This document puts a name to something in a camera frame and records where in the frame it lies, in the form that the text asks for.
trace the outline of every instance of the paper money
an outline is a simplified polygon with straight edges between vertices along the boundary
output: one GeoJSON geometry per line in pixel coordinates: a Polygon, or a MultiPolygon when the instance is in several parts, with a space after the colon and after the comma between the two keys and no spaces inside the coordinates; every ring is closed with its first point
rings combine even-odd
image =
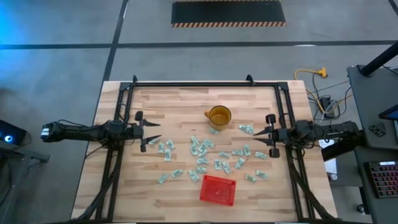
{"type": "Polygon", "coordinates": [[[219,159],[214,160],[214,169],[220,170],[221,169],[221,161],[219,159]]]}
{"type": "Polygon", "coordinates": [[[194,182],[194,183],[198,182],[199,176],[195,171],[193,171],[193,170],[188,171],[188,175],[191,178],[192,182],[194,182]]]}
{"type": "Polygon", "coordinates": [[[166,141],[167,147],[169,147],[170,150],[174,149],[174,143],[171,140],[166,141]]]}
{"type": "Polygon", "coordinates": [[[173,179],[178,177],[179,175],[181,175],[182,173],[184,173],[184,171],[182,171],[181,169],[177,169],[175,171],[172,172],[172,177],[173,179]]]}
{"type": "Polygon", "coordinates": [[[205,139],[203,143],[206,145],[206,147],[214,147],[214,143],[209,139],[205,139]]]}
{"type": "Polygon", "coordinates": [[[155,139],[149,141],[148,144],[155,144],[157,141],[159,141],[159,139],[160,139],[160,137],[159,138],[155,138],[155,139]]]}
{"type": "Polygon", "coordinates": [[[229,158],[229,153],[226,153],[226,152],[219,152],[218,155],[225,157],[225,158],[229,158]]]}
{"type": "Polygon", "coordinates": [[[232,149],[232,156],[243,156],[243,150],[232,149]]]}
{"type": "Polygon", "coordinates": [[[220,133],[219,131],[217,131],[217,130],[214,129],[214,128],[209,128],[209,132],[210,132],[211,134],[218,134],[218,133],[220,133]]]}
{"type": "Polygon", "coordinates": [[[172,160],[172,153],[170,152],[170,149],[165,149],[164,150],[164,161],[170,162],[172,160]]]}
{"type": "Polygon", "coordinates": [[[257,181],[256,178],[254,178],[250,175],[247,175],[247,174],[244,176],[244,178],[246,178],[246,180],[253,182],[253,183],[256,183],[256,181],[257,181]]]}
{"type": "Polygon", "coordinates": [[[256,170],[256,176],[263,178],[264,180],[268,179],[268,175],[261,170],[256,170]]]}
{"type": "Polygon", "coordinates": [[[254,134],[254,128],[251,124],[248,125],[239,125],[239,130],[242,130],[246,134],[254,134]]]}
{"type": "Polygon", "coordinates": [[[206,167],[197,167],[198,174],[206,174],[207,170],[206,167]]]}
{"type": "Polygon", "coordinates": [[[207,149],[205,149],[203,152],[201,152],[201,153],[199,153],[199,157],[203,157],[203,156],[205,156],[206,155],[206,153],[207,153],[207,149]]]}
{"type": "Polygon", "coordinates": [[[244,159],[239,158],[237,163],[235,163],[235,168],[240,169],[243,166],[244,159]]]}
{"type": "Polygon", "coordinates": [[[224,171],[229,174],[231,172],[231,168],[229,168],[228,162],[222,162],[224,171]]]}
{"type": "Polygon", "coordinates": [[[189,151],[191,151],[191,154],[192,154],[193,156],[197,156],[197,155],[198,155],[197,147],[196,147],[194,144],[192,144],[192,145],[189,147],[189,151]]]}
{"type": "Polygon", "coordinates": [[[262,153],[262,152],[256,152],[256,153],[254,154],[254,157],[259,158],[259,159],[267,159],[267,155],[265,155],[265,154],[262,153]]]}
{"type": "Polygon", "coordinates": [[[199,146],[199,141],[196,136],[191,136],[191,141],[194,146],[199,146]]]}
{"type": "Polygon", "coordinates": [[[169,178],[169,175],[163,174],[160,176],[159,180],[157,180],[157,181],[158,181],[158,183],[163,184],[167,180],[167,178],[169,178]]]}
{"type": "Polygon", "coordinates": [[[200,159],[197,159],[197,164],[198,165],[209,164],[209,160],[207,160],[205,158],[200,158],[200,159]]]}
{"type": "Polygon", "coordinates": [[[198,152],[199,153],[203,153],[206,150],[206,145],[205,143],[202,143],[199,148],[198,148],[198,152]]]}
{"type": "Polygon", "coordinates": [[[243,146],[243,153],[244,153],[244,156],[251,156],[250,147],[247,144],[245,144],[243,146]]]}
{"type": "Polygon", "coordinates": [[[164,153],[164,143],[159,143],[159,145],[157,146],[157,153],[164,153]]]}

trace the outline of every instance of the gray floor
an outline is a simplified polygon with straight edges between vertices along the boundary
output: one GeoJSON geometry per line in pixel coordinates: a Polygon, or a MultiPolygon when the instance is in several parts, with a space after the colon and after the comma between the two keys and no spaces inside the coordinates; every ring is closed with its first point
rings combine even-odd
{"type": "MultiPolygon", "coordinates": [[[[173,29],[172,1],[130,0],[120,43],[222,41],[392,40],[398,17],[387,0],[283,0],[287,27],[173,29]]],[[[0,44],[110,44],[122,0],[2,1],[0,44]]],[[[348,80],[346,68],[368,63],[388,45],[324,47],[224,47],[118,49],[110,80],[289,80],[296,69],[326,67],[318,88],[348,80]]],[[[29,146],[51,155],[32,169],[20,192],[13,223],[68,220],[80,178],[86,142],[44,144],[43,124],[69,119],[90,125],[109,49],[0,50],[0,119],[28,130],[29,146]]],[[[392,60],[389,65],[397,65],[392,60]]],[[[300,74],[313,89],[311,74],[300,74]]],[[[348,83],[325,91],[334,98],[348,83]]],[[[359,123],[354,100],[336,123],[359,123]]],[[[356,211],[354,187],[332,187],[339,217],[370,222],[356,211]]]]}

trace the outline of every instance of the wooden tabletop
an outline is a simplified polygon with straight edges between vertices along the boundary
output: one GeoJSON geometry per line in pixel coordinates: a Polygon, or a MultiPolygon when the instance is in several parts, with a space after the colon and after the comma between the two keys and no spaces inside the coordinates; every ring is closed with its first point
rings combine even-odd
{"type": "MultiPolygon", "coordinates": [[[[312,114],[303,81],[288,81],[295,118],[311,119],[312,114]]],[[[102,124],[113,118],[120,82],[105,82],[98,104],[95,123],[102,124]]],[[[214,159],[221,151],[231,152],[248,144],[252,150],[268,153],[269,147],[252,140],[252,136],[238,129],[240,124],[252,124],[255,133],[267,126],[265,115],[278,114],[274,89],[270,87],[144,87],[134,88],[132,122],[136,111],[143,111],[144,118],[161,124],[146,127],[146,136],[161,134],[160,141],[171,139],[176,149],[172,161],[165,162],[164,155],[157,153],[157,144],[147,146],[141,153],[139,141],[125,146],[118,196],[114,212],[115,222],[294,222],[297,221],[289,170],[285,150],[280,148],[278,159],[247,157],[240,170],[234,167],[239,157],[225,159],[232,168],[231,174],[214,170],[214,159]],[[212,106],[224,105],[232,112],[229,129],[212,135],[203,115],[212,106]],[[187,172],[197,166],[196,158],[190,154],[190,136],[199,141],[210,139],[215,147],[207,158],[208,175],[236,180],[233,207],[217,205],[199,200],[201,181],[193,183],[187,172]],[[182,169],[184,173],[169,179],[162,185],[158,178],[165,172],[182,169]],[[256,183],[245,180],[245,174],[254,176],[256,169],[264,170],[269,179],[256,183]]],[[[88,153],[100,146],[90,143],[88,153]]],[[[91,203],[100,189],[106,150],[100,149],[86,159],[72,217],[79,216],[91,203]]],[[[310,188],[321,204],[334,216],[333,202],[322,154],[319,148],[307,149],[305,153],[310,188]]]]}

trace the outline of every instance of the red plastic crate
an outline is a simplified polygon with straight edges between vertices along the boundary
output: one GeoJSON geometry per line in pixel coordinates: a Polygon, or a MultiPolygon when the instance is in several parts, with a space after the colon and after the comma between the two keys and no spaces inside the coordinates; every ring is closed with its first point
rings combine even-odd
{"type": "Polygon", "coordinates": [[[236,181],[205,175],[201,185],[200,200],[233,206],[236,181]]]}

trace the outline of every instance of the computer monitor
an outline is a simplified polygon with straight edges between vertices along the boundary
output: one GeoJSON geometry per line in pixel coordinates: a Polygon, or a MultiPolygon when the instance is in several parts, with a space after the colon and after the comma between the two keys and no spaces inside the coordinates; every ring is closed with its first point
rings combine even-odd
{"type": "Polygon", "coordinates": [[[392,108],[389,108],[382,113],[379,113],[379,118],[398,121],[398,105],[395,105],[392,108]]]}

